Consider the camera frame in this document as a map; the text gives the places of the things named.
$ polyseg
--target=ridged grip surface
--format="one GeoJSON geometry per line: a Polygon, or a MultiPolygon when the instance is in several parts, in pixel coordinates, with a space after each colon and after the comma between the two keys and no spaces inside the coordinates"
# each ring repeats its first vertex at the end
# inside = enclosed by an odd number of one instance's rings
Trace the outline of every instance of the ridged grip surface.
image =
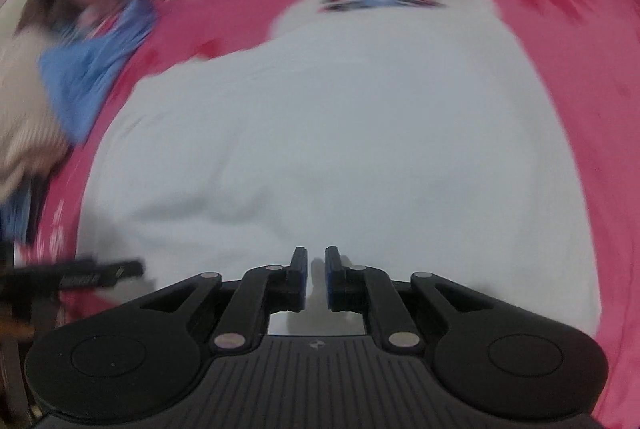
{"type": "MultiPolygon", "coordinates": [[[[82,429],[50,415],[38,429],[82,429]]],[[[414,357],[366,335],[265,337],[216,359],[185,399],[122,429],[601,429],[588,415],[546,424],[501,420],[452,397],[414,357]]]]}

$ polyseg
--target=white cloth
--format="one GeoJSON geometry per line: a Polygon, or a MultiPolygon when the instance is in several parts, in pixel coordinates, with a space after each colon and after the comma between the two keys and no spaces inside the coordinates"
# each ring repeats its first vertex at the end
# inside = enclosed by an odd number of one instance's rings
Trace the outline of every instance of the white cloth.
{"type": "Polygon", "coordinates": [[[79,253],[142,257],[163,287],[287,264],[299,245],[598,322],[570,148],[492,11],[325,13],[138,83],[96,155],[79,253]]]}

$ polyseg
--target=bed sheet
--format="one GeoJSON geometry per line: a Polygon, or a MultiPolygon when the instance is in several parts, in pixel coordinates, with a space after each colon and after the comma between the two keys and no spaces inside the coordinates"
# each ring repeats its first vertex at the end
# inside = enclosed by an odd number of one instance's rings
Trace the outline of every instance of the bed sheet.
{"type": "Polygon", "coordinates": [[[78,231],[81,252],[143,258],[155,287],[337,245],[587,333],[600,314],[570,148],[491,0],[300,0],[263,45],[141,80],[78,231]]]}
{"type": "MultiPolygon", "coordinates": [[[[36,246],[26,263],[73,257],[82,199],[108,127],[145,76],[200,58],[257,47],[277,16],[303,0],[168,0],[157,29],[119,77],[86,145],[51,183],[36,246]]],[[[611,429],[640,423],[640,0],[492,0],[532,60],[572,148],[596,255],[602,314],[597,340],[609,383],[595,415],[611,429]]],[[[69,305],[89,314],[94,295],[69,305]]]]}

